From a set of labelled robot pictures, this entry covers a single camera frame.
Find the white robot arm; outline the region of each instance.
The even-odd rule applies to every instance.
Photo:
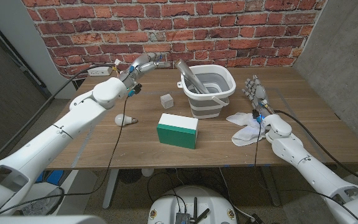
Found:
[[[247,80],[246,88],[244,93],[260,113],[259,121],[265,127],[270,126],[265,135],[267,141],[272,143],[273,152],[297,168],[315,191],[334,199],[335,202],[323,197],[338,223],[358,223],[358,185],[341,179],[303,147],[301,140],[292,133],[291,126],[274,113],[265,89],[255,75],[254,81]],[[357,218],[338,203],[349,209]]]
[[[17,152],[0,160],[0,211],[17,205],[27,195],[40,173],[79,134],[98,124],[116,99],[140,91],[136,80],[145,73],[167,67],[169,62],[155,61],[160,55],[141,55],[119,78],[97,84],[93,90],[73,100],[70,112],[28,142]],[[10,209],[3,215],[10,215]]]

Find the white cube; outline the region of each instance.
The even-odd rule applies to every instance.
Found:
[[[164,109],[171,108],[173,106],[173,98],[171,95],[166,94],[163,96],[160,96],[161,104],[164,107]]]

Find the collapsible bucket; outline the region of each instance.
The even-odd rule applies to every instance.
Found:
[[[185,80],[183,74],[177,83],[189,97],[191,113],[194,118],[205,119],[219,116],[222,107],[229,104],[229,96],[234,93],[236,83],[230,72],[220,65],[197,65],[190,70],[204,84],[209,94],[196,93],[195,87]]]

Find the white light bulb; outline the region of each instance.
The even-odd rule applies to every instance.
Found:
[[[123,126],[125,126],[127,124],[136,123],[137,119],[131,118],[130,116],[124,116],[123,114],[119,114],[116,116],[116,119],[114,119],[114,121],[116,122],[116,125],[118,125],[118,126],[121,126],[121,124]]]

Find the green box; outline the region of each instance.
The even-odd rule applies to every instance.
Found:
[[[160,143],[180,146],[188,149],[196,148],[198,119],[172,114],[161,115],[157,125]]]

